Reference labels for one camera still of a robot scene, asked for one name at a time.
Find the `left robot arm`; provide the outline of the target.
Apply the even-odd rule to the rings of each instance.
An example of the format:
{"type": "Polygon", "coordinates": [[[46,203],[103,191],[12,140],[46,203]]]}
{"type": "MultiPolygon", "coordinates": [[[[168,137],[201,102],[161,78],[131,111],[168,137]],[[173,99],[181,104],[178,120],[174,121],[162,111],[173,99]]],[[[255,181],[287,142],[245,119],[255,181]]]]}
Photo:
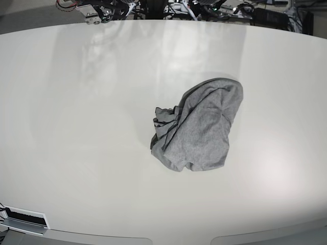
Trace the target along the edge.
{"type": "Polygon", "coordinates": [[[256,6],[254,1],[168,1],[164,14],[169,19],[247,22],[256,6]]]}

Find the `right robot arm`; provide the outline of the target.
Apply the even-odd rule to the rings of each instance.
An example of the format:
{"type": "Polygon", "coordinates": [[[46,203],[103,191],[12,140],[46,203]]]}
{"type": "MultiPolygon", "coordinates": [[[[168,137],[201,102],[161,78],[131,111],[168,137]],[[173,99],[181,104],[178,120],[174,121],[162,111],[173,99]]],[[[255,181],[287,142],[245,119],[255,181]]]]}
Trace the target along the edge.
{"type": "Polygon", "coordinates": [[[133,14],[140,1],[55,1],[56,7],[63,12],[80,12],[88,25],[108,23],[113,20],[126,20],[133,14]]]}

